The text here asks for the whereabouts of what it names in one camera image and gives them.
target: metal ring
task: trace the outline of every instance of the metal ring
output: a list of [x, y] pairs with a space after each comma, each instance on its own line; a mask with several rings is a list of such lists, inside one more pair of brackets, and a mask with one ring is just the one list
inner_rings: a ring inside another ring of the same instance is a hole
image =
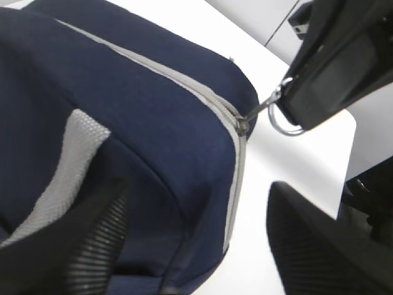
[[298, 135], [301, 135], [301, 134], [303, 134], [303, 133], [305, 132], [305, 130], [304, 130], [302, 127], [299, 127], [299, 128], [296, 129], [296, 130], [285, 130], [285, 129], [283, 129], [283, 128], [277, 123], [276, 116], [275, 116], [275, 114], [274, 114], [274, 103], [269, 104], [269, 107], [268, 107], [268, 115], [269, 115], [270, 124], [273, 126], [273, 128], [274, 128], [277, 132], [279, 132], [279, 133], [281, 133], [281, 134], [283, 134], [283, 135], [286, 135], [286, 136], [298, 136]]

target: zipper pull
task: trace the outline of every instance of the zipper pull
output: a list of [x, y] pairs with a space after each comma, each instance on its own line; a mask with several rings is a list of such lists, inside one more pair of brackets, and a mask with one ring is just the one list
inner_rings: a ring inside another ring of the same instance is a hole
[[246, 136], [247, 132], [250, 130], [249, 122], [257, 117], [257, 115], [262, 112], [264, 109], [267, 109], [271, 104], [277, 102], [282, 97], [283, 88], [286, 87], [289, 83], [291, 83], [293, 78], [288, 77], [284, 79], [276, 88], [276, 90], [270, 95], [270, 97], [261, 103], [259, 106], [254, 108], [251, 112], [248, 113], [245, 117], [238, 116], [236, 117], [236, 131], [239, 136]]

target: white table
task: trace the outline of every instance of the white table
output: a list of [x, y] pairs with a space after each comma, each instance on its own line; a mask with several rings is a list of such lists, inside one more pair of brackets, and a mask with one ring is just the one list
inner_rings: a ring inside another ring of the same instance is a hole
[[[264, 100], [287, 65], [202, 0], [111, 0], [188, 40], [232, 57]], [[356, 123], [342, 111], [296, 138], [275, 132], [263, 112], [247, 150], [246, 171], [227, 257], [196, 295], [284, 294], [265, 229], [273, 181], [291, 184], [336, 217]]]

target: navy fabric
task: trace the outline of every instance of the navy fabric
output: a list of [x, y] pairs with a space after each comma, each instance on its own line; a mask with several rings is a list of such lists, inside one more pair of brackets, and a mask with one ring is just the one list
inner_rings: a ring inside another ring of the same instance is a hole
[[[7, 28], [1, 24], [0, 29]], [[7, 30], [12, 32], [13, 25]], [[72, 110], [64, 104], [62, 90], [28, 58], [0, 41], [0, 221], [9, 232], [50, 182]]]
[[[105, 0], [35, 0], [25, 10], [62, 20], [184, 73], [212, 88], [243, 116], [259, 103], [253, 86], [228, 58]], [[250, 122], [249, 135], [255, 123]]]
[[[131, 188], [130, 229], [108, 294], [150, 294], [162, 280], [197, 288], [223, 258], [231, 136], [190, 92], [53, 17], [194, 77], [242, 114], [256, 105], [255, 90], [227, 59], [105, 1], [0, 9], [2, 224], [14, 230], [31, 211], [56, 169], [66, 119], [79, 108], [112, 133], [76, 204], [109, 178]], [[139, 293], [127, 293], [130, 286]]]

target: white surface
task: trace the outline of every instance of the white surface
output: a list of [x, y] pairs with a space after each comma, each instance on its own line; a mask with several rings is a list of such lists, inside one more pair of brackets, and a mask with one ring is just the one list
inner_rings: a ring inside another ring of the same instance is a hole
[[[284, 62], [202, 0], [112, 2], [233, 57], [254, 84], [260, 100], [270, 95], [287, 70]], [[275, 180], [287, 181], [336, 216], [355, 127], [350, 113], [343, 111], [305, 135], [287, 138], [270, 127], [265, 112], [260, 115], [247, 150], [230, 249], [196, 295], [284, 294], [265, 229], [269, 187]]]
[[297, 0], [206, 0], [261, 44], [266, 44]]
[[[303, 3], [309, 1], [310, 0], [300, 0], [292, 13], [294, 13]], [[302, 41], [299, 40], [289, 22], [286, 20], [282, 23], [282, 26], [274, 37], [271, 38], [266, 48], [290, 65], [301, 45]]]

